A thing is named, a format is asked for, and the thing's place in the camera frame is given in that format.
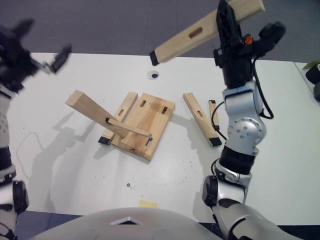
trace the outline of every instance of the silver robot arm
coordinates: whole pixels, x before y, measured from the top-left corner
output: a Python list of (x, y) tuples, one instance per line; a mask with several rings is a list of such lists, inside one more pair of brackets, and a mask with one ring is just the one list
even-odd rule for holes
[(71, 53), (68, 45), (55, 56), (52, 64), (39, 63), (22, 48), (20, 39), (33, 24), (32, 19), (21, 21), (13, 29), (0, 25), (0, 240), (15, 240), (17, 216), (28, 205), (28, 194), (23, 181), (16, 181), (16, 168), (9, 149), (9, 124), (7, 112), (11, 99), (23, 89), (23, 81), (39, 70), (56, 73)]
[[(223, 98), (229, 117), (228, 139), (221, 157), (212, 164), (212, 175), (204, 181), (202, 199), (212, 209), (226, 240), (298, 239), (245, 205), (251, 167), (259, 153), (257, 145), (267, 133), (261, 117), (273, 118), (255, 62), (274, 48), (286, 28), (280, 22), (269, 23), (259, 33), (258, 41), (249, 34), (243, 37), (234, 11), (225, 0), (219, 2), (216, 22), (221, 48), (213, 54), (227, 87)], [(264, 114), (264, 106), (269, 116)]]

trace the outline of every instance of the light wood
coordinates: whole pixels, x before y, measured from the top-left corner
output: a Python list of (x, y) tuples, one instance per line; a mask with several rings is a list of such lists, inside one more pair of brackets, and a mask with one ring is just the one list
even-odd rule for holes
[(100, 124), (101, 126), (105, 127), (106, 129), (111, 130), (121, 138), (124, 138), (128, 133), (127, 130), (108, 124), (106, 122), (106, 118), (115, 121), (118, 120), (82, 91), (75, 90), (74, 93), (65, 102), (65, 104), (78, 111), (79, 113), (85, 115), (89, 119)]
[(124, 123), (151, 133), (152, 140), (129, 132), (123, 139), (116, 135), (111, 143), (150, 161), (174, 108), (174, 102), (143, 93)]
[(140, 208), (153, 208), (156, 209), (158, 207), (158, 203), (146, 200), (140, 200)]
[(196, 123), (198, 124), (199, 128), (201, 129), (203, 135), (208, 140), (210, 146), (219, 146), (221, 145), (221, 141), (211, 125), (211, 122), (206, 117), (204, 111), (200, 107), (199, 103), (197, 102), (193, 93), (184, 93), (183, 99), (188, 106), (192, 116), (194, 117)]
[[(121, 103), (119, 109), (116, 111), (114, 117), (119, 121), (123, 122), (126, 117), (128, 116), (128, 113), (134, 106), (136, 100), (138, 98), (138, 93), (136, 92), (129, 92), (128, 95), (125, 97), (123, 102)], [(112, 139), (115, 137), (115, 133), (113, 131), (110, 131), (109, 129), (105, 129), (99, 139), (99, 143), (101, 144), (110, 144)]]
[[(214, 110), (216, 109), (216, 107), (217, 107), (216, 101), (215, 100), (209, 100), (209, 111), (210, 111), (209, 119), (210, 119), (210, 121), (212, 119), (212, 114), (214, 113)], [(218, 119), (218, 112), (217, 111), (215, 112), (215, 114), (213, 116), (213, 121), (214, 121), (214, 125), (219, 130), (220, 127), (219, 127), (219, 119)]]
[[(256, 13), (265, 11), (262, 0), (231, 0), (229, 4), (234, 9), (235, 18), (239, 22)], [(158, 46), (154, 50), (157, 61), (159, 63), (165, 63), (170, 59), (186, 53), (198, 45), (217, 37), (218, 28), (216, 16), (217, 10), (209, 13), (187, 29)], [(191, 38), (190, 35), (192, 33), (196, 34), (197, 30), (199, 30), (199, 33)]]
[(117, 120), (109, 119), (108, 123), (113, 125), (113, 126), (117, 126), (117, 127), (122, 128), (124, 130), (128, 130), (128, 131), (133, 132), (135, 134), (139, 134), (141, 136), (144, 136), (144, 137), (147, 137), (149, 139), (152, 139), (152, 134), (151, 133), (146, 132), (144, 130), (141, 130), (139, 128), (127, 125), (127, 124), (125, 124), (123, 122), (119, 122)]

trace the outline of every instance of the gray carpet floor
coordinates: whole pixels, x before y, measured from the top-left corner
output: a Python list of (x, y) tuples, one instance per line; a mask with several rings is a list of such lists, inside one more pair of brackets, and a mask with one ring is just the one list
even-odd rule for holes
[[(73, 52), (148, 55), (158, 45), (215, 10), (218, 0), (0, 0), (0, 24), (12, 26), (33, 17), (23, 40), (31, 52), (58, 52), (67, 42)], [(258, 36), (262, 27), (281, 21), (287, 33), (264, 59), (309, 62), (320, 59), (320, 1), (264, 0), (266, 12), (242, 25)], [(185, 53), (212, 58), (218, 38)]]

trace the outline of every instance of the white table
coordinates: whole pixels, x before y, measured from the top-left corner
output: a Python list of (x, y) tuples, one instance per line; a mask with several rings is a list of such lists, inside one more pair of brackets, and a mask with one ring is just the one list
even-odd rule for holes
[[(159, 79), (147, 79), (150, 70), (159, 71)], [(294, 63), (259, 61), (257, 72), (275, 118), (265, 121), (246, 203), (278, 225), (320, 224), (319, 106)], [(152, 67), (147, 56), (73, 54), (58, 76), (30, 78), (8, 114), (10, 149), (28, 187), (29, 210), (87, 215), (138, 207), (144, 199), (211, 222), (202, 185), (222, 146), (209, 146), (182, 94), (193, 92), (209, 115), (208, 100), (222, 101), (224, 88), (222, 71), (209, 58), (179, 57)], [(111, 113), (129, 91), (175, 102), (152, 161), (97, 143), (103, 128), (64, 104), (74, 90)], [(223, 107), (218, 114), (226, 133)]]

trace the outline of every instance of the rectangular mortise hole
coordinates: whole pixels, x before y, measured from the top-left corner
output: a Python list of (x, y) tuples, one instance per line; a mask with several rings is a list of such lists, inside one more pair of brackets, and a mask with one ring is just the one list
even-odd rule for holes
[(165, 106), (164, 108), (163, 108), (163, 110), (162, 110), (162, 114), (166, 114), (166, 111), (167, 111), (167, 109), (168, 109), (168, 107), (167, 106)]
[(203, 117), (202, 113), (199, 110), (196, 112), (200, 115), (200, 117)]
[(143, 107), (146, 104), (146, 100), (143, 100), (142, 103), (140, 104), (140, 107)]
[(118, 113), (118, 116), (120, 116), (123, 112), (124, 112), (124, 110), (121, 109), (120, 112)]
[(199, 35), (200, 33), (202, 33), (202, 30), (203, 30), (202, 27), (197, 28), (196, 30), (194, 30), (189, 34), (189, 38), (192, 39), (195, 36)]
[(152, 139), (153, 139), (153, 138), (149, 138), (148, 141), (146, 141), (146, 144), (145, 144), (146, 147), (148, 147), (148, 146), (151, 144)]

